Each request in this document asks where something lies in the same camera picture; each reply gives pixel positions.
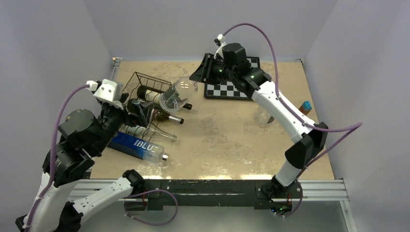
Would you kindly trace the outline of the clear wine bottle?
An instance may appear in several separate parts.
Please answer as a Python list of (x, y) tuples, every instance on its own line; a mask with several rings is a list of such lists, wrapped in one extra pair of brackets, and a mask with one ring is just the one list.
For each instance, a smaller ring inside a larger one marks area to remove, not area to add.
[(153, 137), (165, 138), (170, 140), (171, 142), (175, 142), (177, 140), (177, 136), (167, 133), (156, 126), (153, 127), (141, 127), (141, 126), (123, 126), (121, 132), (134, 136), (139, 137), (141, 139), (151, 139)]

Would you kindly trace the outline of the green bottle grey neck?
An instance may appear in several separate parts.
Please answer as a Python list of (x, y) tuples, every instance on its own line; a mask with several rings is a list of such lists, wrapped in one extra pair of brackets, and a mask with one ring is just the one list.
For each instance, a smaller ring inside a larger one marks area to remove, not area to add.
[(172, 121), (172, 122), (175, 122), (175, 123), (178, 123), (178, 124), (183, 124), (184, 123), (183, 118), (171, 115), (171, 114), (169, 114), (167, 112), (164, 112), (164, 111), (156, 111), (153, 114), (152, 119), (155, 120), (155, 121), (158, 121), (158, 122)]

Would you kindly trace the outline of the black wire wine rack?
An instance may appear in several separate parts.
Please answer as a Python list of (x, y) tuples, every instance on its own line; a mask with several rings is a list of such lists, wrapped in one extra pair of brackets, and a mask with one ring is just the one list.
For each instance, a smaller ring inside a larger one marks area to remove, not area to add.
[(148, 86), (164, 93), (171, 86), (171, 82), (140, 72), (134, 72), (122, 91), (128, 96), (125, 103), (127, 103), (130, 99), (139, 99), (145, 102), (145, 100), (137, 97), (137, 89), (140, 86)]

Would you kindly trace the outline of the blue square bottle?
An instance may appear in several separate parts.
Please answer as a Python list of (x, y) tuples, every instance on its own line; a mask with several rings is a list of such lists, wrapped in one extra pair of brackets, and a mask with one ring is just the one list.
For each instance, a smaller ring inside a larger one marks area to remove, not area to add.
[(167, 161), (169, 158), (169, 154), (165, 152), (164, 147), (123, 132), (119, 132), (108, 144), (108, 147), (153, 163)]

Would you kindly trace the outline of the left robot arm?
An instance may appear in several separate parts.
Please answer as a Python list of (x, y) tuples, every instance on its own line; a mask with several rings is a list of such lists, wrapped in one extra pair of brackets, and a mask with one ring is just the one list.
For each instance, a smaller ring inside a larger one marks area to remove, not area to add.
[(152, 107), (131, 100), (123, 108), (101, 104), (101, 114), (87, 109), (71, 112), (57, 124), (60, 140), (54, 140), (43, 163), (42, 182), (28, 214), (16, 219), (22, 232), (76, 232), (91, 216), (113, 202), (131, 196), (140, 197), (145, 180), (135, 170), (127, 170), (111, 186), (77, 201), (69, 196), (85, 172), (94, 165), (94, 157), (124, 126), (146, 127)]

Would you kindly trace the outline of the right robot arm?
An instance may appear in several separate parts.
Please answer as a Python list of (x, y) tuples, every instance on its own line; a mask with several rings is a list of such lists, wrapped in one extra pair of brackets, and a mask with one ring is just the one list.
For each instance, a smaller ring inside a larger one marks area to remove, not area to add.
[(233, 83), (238, 91), (263, 107), (285, 129), (294, 144), (285, 152), (286, 160), (271, 180), (271, 190), (276, 196), (288, 193), (307, 163), (323, 150), (328, 126), (321, 122), (317, 130), (310, 128), (316, 123), (280, 92), (275, 92), (276, 85), (270, 75), (251, 66), (241, 44), (224, 45), (216, 56), (206, 53), (189, 79), (212, 85), (225, 81)]

